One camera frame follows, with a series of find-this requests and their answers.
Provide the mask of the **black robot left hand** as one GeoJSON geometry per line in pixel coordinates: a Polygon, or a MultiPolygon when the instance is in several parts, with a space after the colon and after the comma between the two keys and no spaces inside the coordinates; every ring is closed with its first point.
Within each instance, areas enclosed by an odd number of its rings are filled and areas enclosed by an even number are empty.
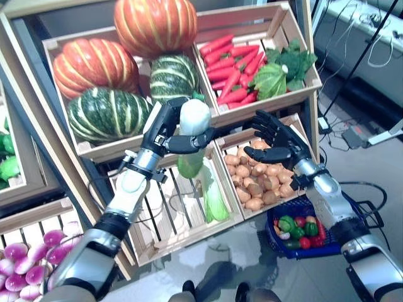
{"type": "Polygon", "coordinates": [[[148,120],[139,152],[160,158],[166,154],[195,154],[215,138],[210,108],[199,99],[179,97],[157,104],[148,120]]]}

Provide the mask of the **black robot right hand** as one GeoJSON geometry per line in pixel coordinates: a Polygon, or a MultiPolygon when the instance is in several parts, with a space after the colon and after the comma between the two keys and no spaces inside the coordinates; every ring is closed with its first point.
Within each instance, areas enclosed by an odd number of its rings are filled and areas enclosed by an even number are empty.
{"type": "Polygon", "coordinates": [[[282,163],[292,169],[302,159],[311,159],[308,145],[287,125],[272,114],[257,110],[251,126],[254,135],[262,138],[270,147],[244,147],[245,153],[257,162],[264,164],[282,163]]]}

